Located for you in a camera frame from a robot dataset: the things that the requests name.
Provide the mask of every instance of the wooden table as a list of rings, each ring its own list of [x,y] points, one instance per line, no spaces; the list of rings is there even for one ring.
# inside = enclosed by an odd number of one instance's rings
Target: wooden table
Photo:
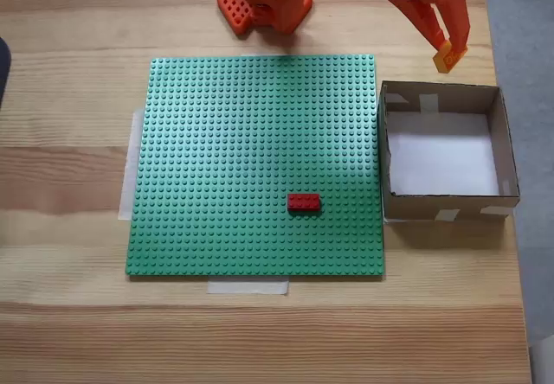
[[[294,278],[287,296],[132,282],[118,221],[150,59],[373,53],[378,78],[495,84],[486,1],[470,50],[434,50],[385,0],[315,0],[296,35],[237,39],[216,0],[0,0],[0,381],[529,382],[512,219],[384,228],[387,276]]]

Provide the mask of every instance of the masking tape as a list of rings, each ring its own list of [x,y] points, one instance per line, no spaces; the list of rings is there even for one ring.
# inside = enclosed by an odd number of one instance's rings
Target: masking tape
[[[441,209],[436,213],[435,221],[454,221],[459,212],[459,209]]]
[[[137,184],[137,170],[139,168],[142,123],[144,119],[145,109],[138,109],[132,114],[125,174],[123,175],[123,186],[121,187],[121,197],[119,198],[119,220],[130,221],[132,217],[132,205],[135,199],[135,185]]]

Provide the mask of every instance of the orange 3d-printed part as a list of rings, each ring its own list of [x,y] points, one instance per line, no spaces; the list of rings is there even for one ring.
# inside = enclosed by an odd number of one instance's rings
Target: orange 3d-printed part
[[[292,34],[312,7],[312,0],[217,0],[237,35],[251,26],[271,26]]]
[[[469,18],[466,0],[389,0],[438,51],[433,60],[440,73],[448,73],[467,51]],[[450,40],[444,37],[431,4],[439,10]]]

